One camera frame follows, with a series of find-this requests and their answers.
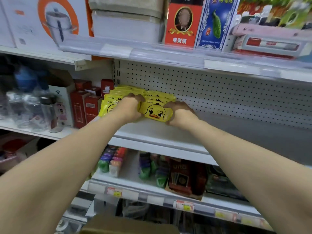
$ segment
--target red box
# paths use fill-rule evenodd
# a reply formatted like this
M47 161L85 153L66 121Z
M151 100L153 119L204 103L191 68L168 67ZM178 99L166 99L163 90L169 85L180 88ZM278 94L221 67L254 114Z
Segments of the red box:
M86 123L86 116L85 116L85 98L90 96L91 93L86 91L74 91L71 92L71 101L72 101L72 108L74 114L74 126L77 128L82 128Z
M108 94L110 90L114 89L114 82L112 79L102 79L101 80L101 95L104 97L105 94Z
M101 96L101 88L92 86L91 88L85 89L86 92L90 92L92 95Z
M194 47L204 0L171 0L165 44Z
M74 79L76 90L85 90L92 87L92 82L84 79Z
M87 124L96 118L99 114L99 110L101 109L101 102L101 96L92 95L85 98L85 117Z

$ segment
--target orange ring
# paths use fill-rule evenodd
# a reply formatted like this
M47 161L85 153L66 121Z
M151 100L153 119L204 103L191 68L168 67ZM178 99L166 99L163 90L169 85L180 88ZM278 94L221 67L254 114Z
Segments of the orange ring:
M72 26L77 27L77 29L73 31L73 34L78 34L78 32L79 32L78 18L77 18L75 11L74 11L74 8L71 6L71 4L68 2L68 0L39 0L38 1L38 15L39 15L39 19L40 19L40 22L42 24L42 27L44 28L46 33L52 38L49 28L43 24L46 22L45 7L50 2L56 2L65 8L67 13L69 14L69 18L72 22Z

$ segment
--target person's right hand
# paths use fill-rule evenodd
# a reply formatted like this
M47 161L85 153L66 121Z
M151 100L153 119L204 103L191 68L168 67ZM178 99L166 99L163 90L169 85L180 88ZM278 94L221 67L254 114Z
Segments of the person's right hand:
M192 122L198 120L193 109L191 109L185 102L168 102L163 106L164 108L171 108L173 115L168 125L175 126L184 130L189 130Z

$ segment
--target person's left arm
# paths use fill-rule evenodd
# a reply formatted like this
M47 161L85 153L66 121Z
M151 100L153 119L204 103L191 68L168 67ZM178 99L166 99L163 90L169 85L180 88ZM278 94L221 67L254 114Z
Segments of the person's left arm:
M2 234L54 233L57 223L97 164L116 131L138 119L141 95L130 94L114 110L0 177Z

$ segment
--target pegboard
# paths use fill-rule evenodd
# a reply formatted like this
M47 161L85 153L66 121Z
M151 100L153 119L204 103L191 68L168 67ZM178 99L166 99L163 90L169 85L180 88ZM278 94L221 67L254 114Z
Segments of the pegboard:
M175 94L193 110L312 129L312 86L115 60L118 84Z

